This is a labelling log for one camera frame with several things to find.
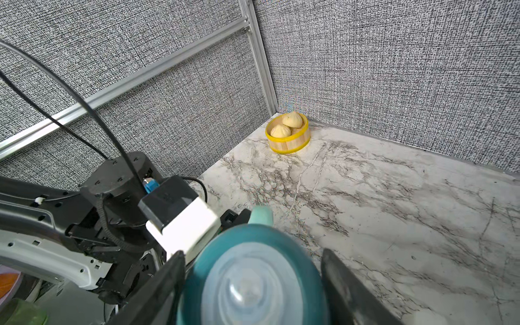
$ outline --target yellow rim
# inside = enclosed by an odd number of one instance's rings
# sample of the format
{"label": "yellow rim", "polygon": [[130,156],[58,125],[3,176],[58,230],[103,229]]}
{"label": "yellow rim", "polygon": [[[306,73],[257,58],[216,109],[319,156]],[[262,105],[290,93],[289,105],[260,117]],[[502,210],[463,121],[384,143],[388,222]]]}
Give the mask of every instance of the yellow rim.
{"label": "yellow rim", "polygon": [[[298,133],[296,134],[293,134],[291,136],[288,136],[288,137],[285,137],[285,138],[274,138],[274,137],[271,137],[268,133],[267,133],[267,129],[269,128],[269,126],[271,125],[272,122],[276,121],[277,119],[281,119],[285,114],[282,114],[280,115],[279,117],[273,119],[271,122],[269,122],[269,124],[267,124],[267,126],[265,127],[265,135],[267,136],[267,138],[273,142],[288,142],[288,141],[291,141],[291,140],[294,140],[296,138],[299,138],[301,135],[303,135],[305,133],[305,131],[307,131],[307,129],[309,128],[309,120],[305,117],[305,115],[301,114],[301,113],[298,113],[300,114],[300,116],[302,117],[302,120],[303,120],[303,127],[300,131],[298,131]],[[279,152],[279,151],[276,151],[275,149],[273,149],[274,152],[277,152],[277,153],[291,153],[291,152],[294,152],[296,150],[290,150],[290,151],[287,151],[287,152]]]}
{"label": "yellow rim", "polygon": [[271,147],[271,150],[276,152],[276,153],[279,153],[279,154],[288,154],[288,153],[293,153],[293,152],[297,152],[298,150],[302,149],[304,146],[307,145],[307,143],[309,143],[310,141],[310,138],[307,139],[307,141],[305,141],[301,146],[295,148],[295,149],[292,149],[292,150],[276,150],[275,148]]}

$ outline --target orange object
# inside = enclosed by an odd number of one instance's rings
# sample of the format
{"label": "orange object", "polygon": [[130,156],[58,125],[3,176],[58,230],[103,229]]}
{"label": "orange object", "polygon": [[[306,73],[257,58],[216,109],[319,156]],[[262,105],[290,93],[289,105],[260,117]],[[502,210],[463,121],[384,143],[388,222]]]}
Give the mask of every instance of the orange object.
{"label": "orange object", "polygon": [[0,298],[5,296],[15,285],[16,280],[18,280],[18,273],[4,273],[0,274]]}

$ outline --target gray textured wall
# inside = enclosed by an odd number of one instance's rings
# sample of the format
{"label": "gray textured wall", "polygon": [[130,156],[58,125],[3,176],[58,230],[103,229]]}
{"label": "gray textured wall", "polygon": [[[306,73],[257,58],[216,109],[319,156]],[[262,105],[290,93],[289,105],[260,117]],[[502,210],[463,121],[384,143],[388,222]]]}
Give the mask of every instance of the gray textured wall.
{"label": "gray textured wall", "polygon": [[[97,8],[78,5],[74,11],[65,2],[60,3],[65,8],[54,2],[54,10],[38,12],[34,8],[33,13],[25,6],[11,4],[7,12],[10,20],[2,11],[0,28],[2,33],[10,31],[6,39],[25,49],[29,44],[61,42],[61,50],[56,52],[44,45],[30,52],[86,97],[240,16],[234,2],[154,3],[109,3]],[[38,10],[43,6],[37,4]],[[86,12],[105,17],[103,21],[111,21],[111,27],[98,19],[80,28],[78,16]],[[57,40],[35,31],[19,36],[26,30],[16,19],[22,14],[41,17],[54,24],[50,28],[53,33],[63,33],[56,34]],[[114,31],[120,31],[124,39],[109,37]],[[72,38],[88,40],[89,45],[80,46],[81,42]],[[120,47],[105,55],[105,49],[122,44],[134,47],[130,51]],[[45,77],[5,52],[0,54],[0,69],[51,113],[73,104]],[[3,138],[42,120],[2,83],[0,99],[0,122],[9,126],[3,128]],[[164,175],[189,176],[201,174],[269,117],[245,32],[141,84],[100,107],[98,113],[126,150],[144,151]],[[84,116],[70,127],[109,156],[119,155],[90,117]],[[95,152],[59,130],[0,161],[0,175],[74,189],[101,162]]]}
{"label": "gray textured wall", "polygon": [[520,172],[520,1],[254,4],[281,111]]}

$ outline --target clear plastic lid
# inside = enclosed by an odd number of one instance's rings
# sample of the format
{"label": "clear plastic lid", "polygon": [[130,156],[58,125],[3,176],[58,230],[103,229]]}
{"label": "clear plastic lid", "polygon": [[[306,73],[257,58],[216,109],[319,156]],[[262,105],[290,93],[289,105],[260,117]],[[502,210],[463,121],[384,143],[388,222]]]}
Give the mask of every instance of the clear plastic lid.
{"label": "clear plastic lid", "polygon": [[202,324],[301,324],[300,284],[276,249],[242,243],[226,251],[210,270],[201,313]]}

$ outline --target plastic container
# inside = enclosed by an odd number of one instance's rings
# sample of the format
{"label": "plastic container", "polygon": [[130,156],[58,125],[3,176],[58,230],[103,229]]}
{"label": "plastic container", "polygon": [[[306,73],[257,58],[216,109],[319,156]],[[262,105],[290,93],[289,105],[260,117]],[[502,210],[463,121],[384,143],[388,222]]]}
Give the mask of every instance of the plastic container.
{"label": "plastic container", "polygon": [[15,298],[0,312],[0,325],[44,325],[47,314],[36,305]]}
{"label": "plastic container", "polygon": [[287,154],[287,153],[293,153],[297,152],[298,150],[302,149],[304,146],[307,145],[310,141],[310,130],[309,130],[309,120],[305,115],[300,114],[303,120],[303,126],[301,130],[291,136],[285,137],[285,138],[274,138],[271,137],[271,130],[276,125],[282,124],[282,117],[284,114],[274,118],[269,124],[267,124],[265,128],[265,135],[267,136],[267,139],[269,140],[269,146],[271,149],[280,154]]}
{"label": "plastic container", "polygon": [[0,265],[0,274],[3,273],[17,273],[18,279],[16,280],[15,284],[11,287],[11,290],[8,293],[6,293],[3,297],[0,297],[0,310],[2,310],[4,308],[4,305],[9,303],[12,297],[16,294],[23,280],[23,274],[20,271],[17,271],[5,265]]}
{"label": "plastic container", "polygon": [[219,234],[197,257],[177,324],[330,322],[320,274],[309,256],[281,231],[248,223]]}

